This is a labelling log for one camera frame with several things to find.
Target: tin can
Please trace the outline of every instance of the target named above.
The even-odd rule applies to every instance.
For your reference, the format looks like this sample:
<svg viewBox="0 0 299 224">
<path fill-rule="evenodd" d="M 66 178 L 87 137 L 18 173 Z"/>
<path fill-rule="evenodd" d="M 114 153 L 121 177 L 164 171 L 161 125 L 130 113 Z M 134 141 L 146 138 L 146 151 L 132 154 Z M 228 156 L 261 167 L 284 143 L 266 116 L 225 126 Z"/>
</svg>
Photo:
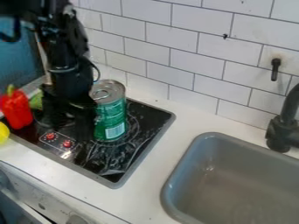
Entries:
<svg viewBox="0 0 299 224">
<path fill-rule="evenodd" d="M 120 138 L 127 130 L 125 87 L 115 80 L 100 80 L 91 95 L 98 104 L 94 137 L 102 141 Z"/>
</svg>

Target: white countertop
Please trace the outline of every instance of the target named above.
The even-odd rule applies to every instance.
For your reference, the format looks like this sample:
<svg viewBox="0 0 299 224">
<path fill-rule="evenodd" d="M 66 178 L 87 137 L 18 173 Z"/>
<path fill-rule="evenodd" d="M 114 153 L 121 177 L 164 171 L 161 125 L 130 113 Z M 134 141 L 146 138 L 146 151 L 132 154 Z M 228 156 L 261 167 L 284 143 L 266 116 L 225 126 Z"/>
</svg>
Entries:
<svg viewBox="0 0 299 224">
<path fill-rule="evenodd" d="M 0 146 L 0 158 L 61 192 L 128 222 L 171 224 L 177 222 L 163 210 L 160 191 L 194 137 L 211 131 L 220 132 L 265 146 L 265 130 L 187 108 L 172 101 L 155 99 L 132 89 L 128 89 L 127 96 L 171 111 L 177 118 L 120 189 L 109 189 L 12 140 Z M 289 153 L 299 158 L 298 154 L 296 151 Z"/>
</svg>

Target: toy pepper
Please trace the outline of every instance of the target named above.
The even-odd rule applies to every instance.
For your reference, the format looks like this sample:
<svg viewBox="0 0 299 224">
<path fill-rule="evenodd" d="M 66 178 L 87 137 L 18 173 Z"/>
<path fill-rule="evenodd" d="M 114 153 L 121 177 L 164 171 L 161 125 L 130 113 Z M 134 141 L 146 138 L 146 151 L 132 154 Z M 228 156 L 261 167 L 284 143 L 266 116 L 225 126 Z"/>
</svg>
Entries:
<svg viewBox="0 0 299 224">
<path fill-rule="evenodd" d="M 32 123 L 32 113 L 27 96 L 20 90 L 8 86 L 7 94 L 0 97 L 0 109 L 14 130 L 20 130 Z"/>
</svg>

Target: wall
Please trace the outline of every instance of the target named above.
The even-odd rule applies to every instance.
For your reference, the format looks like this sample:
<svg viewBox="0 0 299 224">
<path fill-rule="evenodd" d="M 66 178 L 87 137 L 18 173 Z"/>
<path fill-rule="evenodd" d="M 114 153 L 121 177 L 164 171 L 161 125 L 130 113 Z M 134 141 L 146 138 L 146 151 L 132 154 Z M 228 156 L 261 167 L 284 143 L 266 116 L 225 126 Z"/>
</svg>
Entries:
<svg viewBox="0 0 299 224">
<path fill-rule="evenodd" d="M 296 0 L 74 3 L 92 59 L 129 87 L 266 129 L 299 82 Z M 272 82 L 275 57 L 282 66 Z"/>
</svg>

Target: pepper stem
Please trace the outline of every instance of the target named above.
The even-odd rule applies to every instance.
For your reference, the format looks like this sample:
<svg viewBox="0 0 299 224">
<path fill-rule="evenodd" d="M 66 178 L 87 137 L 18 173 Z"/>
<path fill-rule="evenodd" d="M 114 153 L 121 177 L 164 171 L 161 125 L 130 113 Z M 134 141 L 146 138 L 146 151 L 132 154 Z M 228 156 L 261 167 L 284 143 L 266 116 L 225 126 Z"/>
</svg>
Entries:
<svg viewBox="0 0 299 224">
<path fill-rule="evenodd" d="M 8 95 L 9 97 L 12 97 L 13 91 L 15 91 L 15 87 L 14 87 L 12 84 L 10 84 L 10 85 L 7 87 L 7 95 Z"/>
</svg>

